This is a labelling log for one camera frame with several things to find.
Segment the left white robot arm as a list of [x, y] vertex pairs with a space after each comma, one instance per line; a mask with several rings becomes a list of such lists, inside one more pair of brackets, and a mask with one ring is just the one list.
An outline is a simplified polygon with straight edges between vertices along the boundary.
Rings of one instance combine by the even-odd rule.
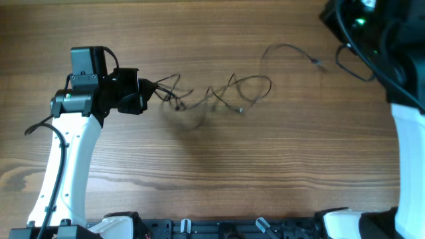
[[152, 238], [137, 212], [105, 215], [87, 225], [85, 195], [90, 162], [104, 120], [112, 109], [140, 115], [158, 85], [139, 78], [136, 68], [108, 72], [106, 46], [74, 47], [72, 72], [50, 101], [50, 115], [25, 130], [45, 127], [52, 143], [42, 188], [24, 228], [10, 238]]

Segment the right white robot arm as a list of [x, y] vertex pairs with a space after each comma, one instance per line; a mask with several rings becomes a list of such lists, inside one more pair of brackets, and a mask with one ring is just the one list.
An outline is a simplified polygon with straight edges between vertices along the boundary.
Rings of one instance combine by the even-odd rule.
[[386, 91], [399, 146], [398, 206], [325, 215], [331, 238], [424, 237], [424, 2], [329, 0], [321, 22]]

